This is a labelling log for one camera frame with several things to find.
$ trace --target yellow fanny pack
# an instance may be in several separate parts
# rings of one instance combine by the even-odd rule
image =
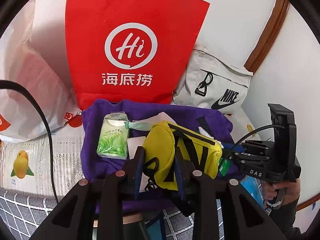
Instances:
[[[152,127],[143,143],[145,166],[155,171],[153,179],[159,187],[178,190],[173,169],[176,146],[180,148],[183,158],[191,161],[196,170],[201,170],[213,179],[217,176],[222,156],[221,145],[182,126],[162,121]]]

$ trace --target metal rivet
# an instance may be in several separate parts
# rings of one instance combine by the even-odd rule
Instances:
[[[195,170],[192,172],[192,174],[193,174],[193,176],[200,177],[202,175],[202,172],[199,170]]]
[[[229,180],[229,183],[232,185],[232,186],[237,186],[239,184],[239,182],[236,180],[236,179],[231,179]]]
[[[85,185],[87,185],[88,184],[88,180],[87,179],[81,179],[80,181],[79,181],[79,185],[80,186],[85,186]]]
[[[116,176],[117,177],[123,177],[124,175],[125,175],[125,172],[122,171],[122,170],[119,170],[119,171],[116,172]]]

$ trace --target dark sleeve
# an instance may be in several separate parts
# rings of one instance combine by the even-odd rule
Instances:
[[[293,227],[298,200],[281,206],[279,209],[274,209],[270,213],[270,218],[276,223],[287,240],[298,239],[301,235],[300,229]]]

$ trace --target green tissue package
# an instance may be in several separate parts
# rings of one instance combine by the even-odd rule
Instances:
[[[112,113],[104,117],[97,148],[100,157],[127,159],[129,136],[129,129],[125,126],[127,121],[125,113]]]

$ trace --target red shopping bag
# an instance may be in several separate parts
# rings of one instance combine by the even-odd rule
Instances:
[[[67,0],[79,107],[98,98],[170,103],[208,8],[203,0]]]

